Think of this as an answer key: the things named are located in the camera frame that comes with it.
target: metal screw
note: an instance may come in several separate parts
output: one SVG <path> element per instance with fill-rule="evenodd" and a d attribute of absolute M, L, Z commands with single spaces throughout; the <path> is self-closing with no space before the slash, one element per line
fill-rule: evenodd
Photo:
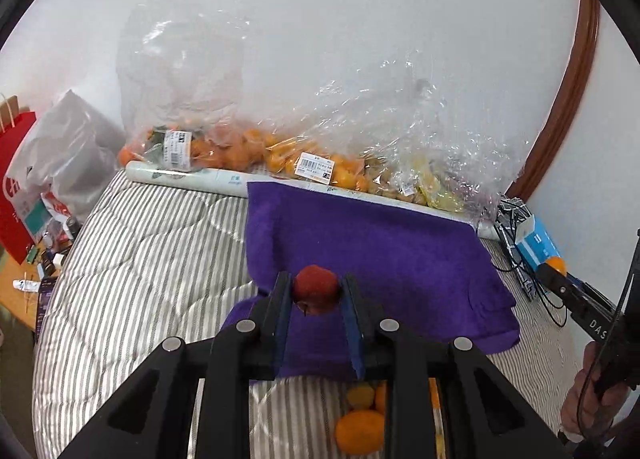
<path fill-rule="evenodd" d="M 385 318 L 384 320 L 382 320 L 382 322 L 380 322 L 380 328 L 383 331 L 392 333 L 400 328 L 400 324 L 393 318 Z"/>
<path fill-rule="evenodd" d="M 180 341 L 180 338 L 176 336 L 169 336 L 164 342 L 162 342 L 162 349 L 170 353 L 171 351 L 177 351 L 181 345 L 182 342 Z"/>
<path fill-rule="evenodd" d="M 471 343 L 471 340 L 464 336 L 458 336 L 455 340 L 453 340 L 453 345 L 459 351 L 470 351 L 474 346 L 474 344 Z"/>
<path fill-rule="evenodd" d="M 255 329 L 255 322 L 249 319 L 240 320 L 236 324 L 236 329 L 241 333 L 250 333 Z"/>

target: purple towel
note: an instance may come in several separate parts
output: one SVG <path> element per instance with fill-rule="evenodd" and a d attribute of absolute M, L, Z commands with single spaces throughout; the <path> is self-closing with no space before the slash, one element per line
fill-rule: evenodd
<path fill-rule="evenodd" d="M 515 300 L 468 224 L 278 183 L 249 183 L 249 274 L 268 295 L 279 271 L 351 273 L 385 314 L 437 341 L 467 336 L 486 354 L 518 343 Z M 238 303 L 225 325 L 248 316 Z M 340 312 L 293 309 L 281 376 L 355 377 Z"/>

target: red apple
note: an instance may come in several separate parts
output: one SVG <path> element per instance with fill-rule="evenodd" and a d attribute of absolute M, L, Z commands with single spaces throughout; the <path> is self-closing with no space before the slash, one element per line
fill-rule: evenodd
<path fill-rule="evenodd" d="M 293 279 L 293 302 L 305 315 L 331 311 L 340 300 L 340 285 L 333 271 L 319 265 L 306 266 Z"/>

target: human hand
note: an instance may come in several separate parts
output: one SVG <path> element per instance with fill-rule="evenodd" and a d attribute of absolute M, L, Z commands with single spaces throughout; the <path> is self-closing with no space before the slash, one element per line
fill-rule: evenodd
<path fill-rule="evenodd" d="M 560 420 L 564 430 L 574 434 L 581 434 L 577 420 L 578 399 L 582 386 L 587 378 L 587 373 L 591 367 L 591 363 L 596 359 L 598 354 L 598 344 L 596 342 L 590 342 L 584 348 L 584 356 L 582 357 L 582 370 L 575 375 L 574 385 L 569 390 L 562 404 L 560 410 Z M 611 387 L 602 396 L 602 400 L 598 401 L 593 385 L 595 381 L 600 377 L 600 365 L 596 364 L 593 368 L 593 373 L 589 379 L 587 390 L 584 393 L 584 400 L 582 402 L 582 427 L 590 429 L 595 421 L 596 412 L 598 413 L 598 420 L 606 423 L 608 428 L 613 421 L 614 416 L 618 413 L 622 405 L 624 404 L 627 395 L 629 394 L 629 388 L 624 383 L 619 383 Z"/>

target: wooden table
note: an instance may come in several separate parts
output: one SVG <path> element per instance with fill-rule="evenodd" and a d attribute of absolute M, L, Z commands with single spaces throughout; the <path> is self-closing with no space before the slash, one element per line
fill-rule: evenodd
<path fill-rule="evenodd" d="M 24 293 L 14 287 L 14 280 L 24 278 L 27 280 L 39 280 L 36 265 L 24 261 L 18 264 L 9 255 L 2 259 L 0 267 L 0 304 L 20 322 L 32 331 L 36 330 L 36 308 L 38 305 L 37 293 Z"/>

